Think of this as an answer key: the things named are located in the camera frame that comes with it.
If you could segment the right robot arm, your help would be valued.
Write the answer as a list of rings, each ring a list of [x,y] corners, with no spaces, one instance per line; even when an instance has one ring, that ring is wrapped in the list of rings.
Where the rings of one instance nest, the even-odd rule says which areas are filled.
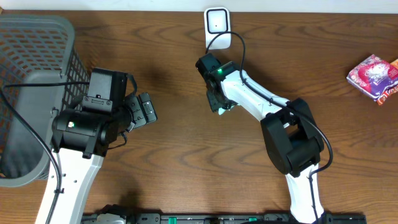
[[[324,143],[308,104],[271,93],[236,63],[222,64],[212,54],[199,58],[195,66],[206,83],[212,112],[223,114],[242,106],[260,122],[267,154],[287,180],[293,218],[299,223],[320,222],[324,209],[315,171]]]

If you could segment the orange red snack packet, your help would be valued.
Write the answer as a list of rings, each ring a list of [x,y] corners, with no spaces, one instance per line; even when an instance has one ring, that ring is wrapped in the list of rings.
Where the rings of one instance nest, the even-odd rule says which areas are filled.
[[[388,97],[390,97],[391,95],[397,93],[398,90],[398,86],[394,86],[392,88],[387,89],[386,91],[384,91],[381,96],[377,99],[377,104],[378,105],[382,105]]]

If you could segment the purple red snack packet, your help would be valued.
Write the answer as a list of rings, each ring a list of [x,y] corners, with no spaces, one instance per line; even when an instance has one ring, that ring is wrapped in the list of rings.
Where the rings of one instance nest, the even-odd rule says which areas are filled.
[[[355,66],[346,79],[366,96],[377,101],[384,91],[397,86],[397,68],[372,54]]]

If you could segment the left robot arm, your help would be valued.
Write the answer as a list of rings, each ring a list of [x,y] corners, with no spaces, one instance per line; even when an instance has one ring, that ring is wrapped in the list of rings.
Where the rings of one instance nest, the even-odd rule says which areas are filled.
[[[67,109],[52,124],[52,155],[36,223],[80,223],[92,183],[118,137],[157,120],[148,93],[125,97],[111,114]]]

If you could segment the white orange small packet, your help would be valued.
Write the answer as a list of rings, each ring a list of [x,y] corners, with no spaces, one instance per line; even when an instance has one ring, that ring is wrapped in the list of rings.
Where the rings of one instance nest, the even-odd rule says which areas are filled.
[[[398,68],[398,59],[395,61],[391,62],[391,65],[394,66],[395,68]]]

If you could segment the teal wipes packet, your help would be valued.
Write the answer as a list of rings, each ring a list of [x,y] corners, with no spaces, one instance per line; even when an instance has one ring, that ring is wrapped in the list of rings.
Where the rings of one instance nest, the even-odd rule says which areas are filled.
[[[220,109],[218,110],[218,114],[219,114],[219,115],[222,115],[225,111],[226,111],[225,109],[220,108]]]

